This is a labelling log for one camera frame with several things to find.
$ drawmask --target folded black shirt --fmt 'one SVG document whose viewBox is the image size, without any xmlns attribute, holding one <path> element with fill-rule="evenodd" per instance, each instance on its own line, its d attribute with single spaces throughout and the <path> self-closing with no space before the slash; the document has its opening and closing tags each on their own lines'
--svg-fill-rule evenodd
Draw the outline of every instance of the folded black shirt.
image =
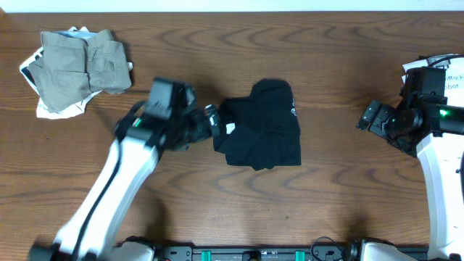
<svg viewBox="0 0 464 261">
<path fill-rule="evenodd" d="M 259 81 L 250 96 L 225 99 L 219 115 L 224 130 L 213 144 L 227 164 L 255 170 L 301 165 L 297 112 L 286 81 Z M 235 128 L 227 134 L 231 123 Z"/>
</svg>

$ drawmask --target gray cloth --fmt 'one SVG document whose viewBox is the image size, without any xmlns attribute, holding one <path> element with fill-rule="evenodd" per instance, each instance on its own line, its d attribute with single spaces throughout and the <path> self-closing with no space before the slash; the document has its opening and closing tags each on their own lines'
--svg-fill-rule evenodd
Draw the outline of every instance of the gray cloth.
<svg viewBox="0 0 464 261">
<path fill-rule="evenodd" d="M 87 41 L 42 32 L 43 57 L 28 66 L 38 95 L 59 112 L 95 91 L 111 94 L 131 87 L 122 43 L 103 30 Z"/>
</svg>

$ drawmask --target wooden tabletop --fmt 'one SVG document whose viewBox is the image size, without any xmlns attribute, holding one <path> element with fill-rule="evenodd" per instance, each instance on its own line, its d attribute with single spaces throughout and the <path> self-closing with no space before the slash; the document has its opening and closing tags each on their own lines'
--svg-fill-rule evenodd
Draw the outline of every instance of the wooden tabletop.
<svg viewBox="0 0 464 261">
<path fill-rule="evenodd" d="M 227 166 L 212 141 L 166 152 L 138 192 L 127 236 L 196 245 L 310 245 L 319 236 L 427 244 L 421 166 L 356 129 L 372 99 L 396 105 L 402 64 L 462 53 L 462 13 L 299 12 L 6 14 L 0 25 L 0 259 L 50 244 L 100 174 L 112 129 L 146 99 L 155 75 L 193 83 L 200 104 L 247 96 L 262 78 L 290 82 L 302 166 Z M 18 67 L 40 31 L 110 29 L 134 63 L 124 94 L 99 94 L 82 115 L 36 117 Z"/>
</svg>

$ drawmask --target white tag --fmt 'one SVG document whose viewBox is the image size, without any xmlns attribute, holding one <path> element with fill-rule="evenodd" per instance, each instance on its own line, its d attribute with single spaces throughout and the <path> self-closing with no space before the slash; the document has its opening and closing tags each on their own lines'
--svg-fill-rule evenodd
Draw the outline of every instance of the white tag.
<svg viewBox="0 0 464 261">
<path fill-rule="evenodd" d="M 235 123 L 229 123 L 225 126 L 225 133 L 231 134 L 235 130 Z"/>
</svg>

